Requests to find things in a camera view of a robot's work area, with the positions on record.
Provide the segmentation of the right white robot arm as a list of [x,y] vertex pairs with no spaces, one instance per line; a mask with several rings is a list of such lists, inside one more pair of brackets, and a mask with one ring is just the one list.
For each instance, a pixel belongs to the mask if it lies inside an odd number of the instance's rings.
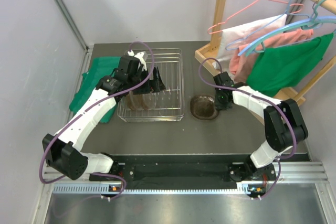
[[232,180],[240,182],[247,178],[260,178],[271,169],[276,158],[307,139],[308,129],[295,100],[279,100],[263,95],[242,82],[234,83],[227,72],[217,74],[214,82],[216,110],[228,110],[235,104],[264,121],[265,141],[243,164],[229,166]]

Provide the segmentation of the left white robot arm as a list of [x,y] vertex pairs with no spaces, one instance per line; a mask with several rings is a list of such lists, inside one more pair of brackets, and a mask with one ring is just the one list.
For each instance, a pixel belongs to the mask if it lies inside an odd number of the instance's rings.
[[99,79],[91,95],[70,120],[55,135],[46,134],[42,140],[44,155],[41,163],[71,180],[83,174],[101,173],[114,180],[119,168],[107,154],[83,154],[83,145],[99,121],[130,92],[158,93],[165,89],[158,68],[147,67],[145,51],[128,51],[109,75]]

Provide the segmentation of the clear glass plate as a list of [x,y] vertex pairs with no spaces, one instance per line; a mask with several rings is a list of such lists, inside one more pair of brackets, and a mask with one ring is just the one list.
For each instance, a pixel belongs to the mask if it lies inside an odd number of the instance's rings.
[[150,93],[148,94],[148,107],[151,110],[154,110],[156,108],[158,100],[158,94],[157,93]]
[[126,103],[126,106],[127,106],[130,110],[135,110],[135,109],[136,109],[136,107],[134,106],[132,97],[131,97],[129,94],[125,97],[125,103]]
[[151,94],[142,94],[141,95],[141,107],[144,110],[148,110],[151,107]]

